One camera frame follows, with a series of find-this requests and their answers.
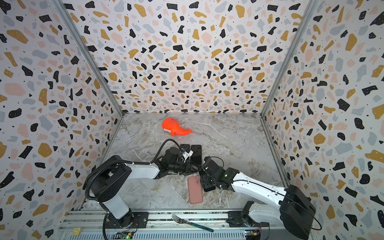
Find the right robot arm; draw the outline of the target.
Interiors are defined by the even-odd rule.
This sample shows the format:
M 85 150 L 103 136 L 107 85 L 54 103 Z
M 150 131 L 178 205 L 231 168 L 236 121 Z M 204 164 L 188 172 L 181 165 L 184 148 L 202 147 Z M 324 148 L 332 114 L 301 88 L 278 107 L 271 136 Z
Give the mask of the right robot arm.
M 255 180 L 239 170 L 220 167 L 211 157 L 205 158 L 205 163 L 199 167 L 203 173 L 203 183 L 215 186 L 220 190 L 228 190 L 248 195 L 270 207 L 274 211 L 263 214 L 255 203 L 246 204 L 243 208 L 243 218 L 248 224 L 256 223 L 282 224 L 285 229 L 301 240 L 308 240 L 314 230 L 313 222 L 322 225 L 315 218 L 316 208 L 311 199 L 296 186 L 288 188 L 277 187 Z

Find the pink phone case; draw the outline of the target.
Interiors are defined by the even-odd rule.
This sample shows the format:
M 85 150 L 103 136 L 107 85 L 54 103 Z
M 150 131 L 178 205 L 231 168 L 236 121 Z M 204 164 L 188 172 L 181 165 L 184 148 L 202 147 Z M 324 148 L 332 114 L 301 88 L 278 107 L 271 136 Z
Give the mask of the pink phone case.
M 203 202 L 203 190 L 199 176 L 188 178 L 188 192 L 190 204 L 200 204 Z

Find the black phone case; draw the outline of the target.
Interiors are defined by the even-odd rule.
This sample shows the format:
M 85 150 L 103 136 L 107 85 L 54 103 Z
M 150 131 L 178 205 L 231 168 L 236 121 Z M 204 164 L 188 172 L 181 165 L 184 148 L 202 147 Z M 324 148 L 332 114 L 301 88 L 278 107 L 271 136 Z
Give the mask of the black phone case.
M 191 156 L 191 161 L 196 166 L 202 165 L 202 146 L 201 145 L 191 145 L 191 151 L 193 151 L 193 154 Z

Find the light blue phone case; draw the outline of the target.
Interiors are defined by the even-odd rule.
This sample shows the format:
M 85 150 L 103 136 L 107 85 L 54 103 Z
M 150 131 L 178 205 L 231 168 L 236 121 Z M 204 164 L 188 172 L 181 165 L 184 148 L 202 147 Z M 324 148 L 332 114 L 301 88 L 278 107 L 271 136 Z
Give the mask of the light blue phone case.
M 181 144 L 180 145 L 182 152 L 189 152 L 190 151 L 190 145 L 189 144 Z

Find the black smartphone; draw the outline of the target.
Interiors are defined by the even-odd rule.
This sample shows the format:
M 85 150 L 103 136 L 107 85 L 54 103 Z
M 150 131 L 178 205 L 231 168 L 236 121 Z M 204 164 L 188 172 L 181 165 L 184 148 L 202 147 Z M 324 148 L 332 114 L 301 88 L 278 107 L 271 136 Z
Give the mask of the black smartphone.
M 206 193 L 216 189 L 216 185 L 215 185 L 213 179 L 206 174 L 200 175 L 200 182 L 202 185 L 202 189 Z

